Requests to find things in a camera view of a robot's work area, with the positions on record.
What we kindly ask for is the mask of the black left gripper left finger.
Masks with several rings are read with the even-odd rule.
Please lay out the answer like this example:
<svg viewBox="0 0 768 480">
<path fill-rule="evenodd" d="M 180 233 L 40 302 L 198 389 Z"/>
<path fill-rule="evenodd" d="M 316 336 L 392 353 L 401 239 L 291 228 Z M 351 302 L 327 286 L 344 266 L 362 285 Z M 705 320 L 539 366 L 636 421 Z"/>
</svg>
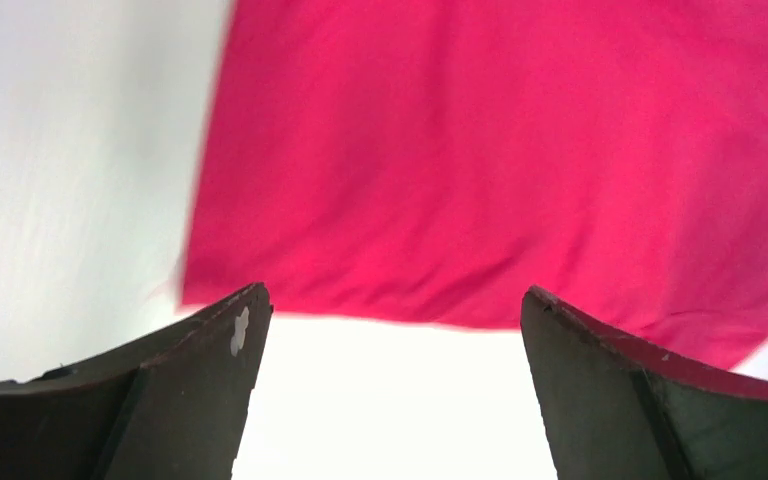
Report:
<svg viewBox="0 0 768 480">
<path fill-rule="evenodd" d="M 0 382 L 0 479 L 228 479 L 273 307 L 249 285 L 115 349 Z"/>
</svg>

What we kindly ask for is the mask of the pink t-shirt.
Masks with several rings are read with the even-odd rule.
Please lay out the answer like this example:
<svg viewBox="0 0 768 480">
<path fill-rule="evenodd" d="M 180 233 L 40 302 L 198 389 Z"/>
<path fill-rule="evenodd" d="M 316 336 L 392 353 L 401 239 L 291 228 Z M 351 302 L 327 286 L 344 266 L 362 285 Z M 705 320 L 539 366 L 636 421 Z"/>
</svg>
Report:
<svg viewBox="0 0 768 480">
<path fill-rule="evenodd" d="M 768 1 L 240 1 L 180 300 L 768 338 Z"/>
</svg>

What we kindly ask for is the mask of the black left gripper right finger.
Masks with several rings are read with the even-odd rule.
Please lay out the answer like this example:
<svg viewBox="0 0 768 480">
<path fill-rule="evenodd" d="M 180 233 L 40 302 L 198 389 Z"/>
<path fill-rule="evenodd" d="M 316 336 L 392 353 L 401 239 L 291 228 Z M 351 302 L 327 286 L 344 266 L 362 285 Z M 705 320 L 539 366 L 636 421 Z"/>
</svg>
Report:
<svg viewBox="0 0 768 480">
<path fill-rule="evenodd" d="M 561 479 L 768 480 L 768 381 L 684 357 L 531 287 L 521 332 Z"/>
</svg>

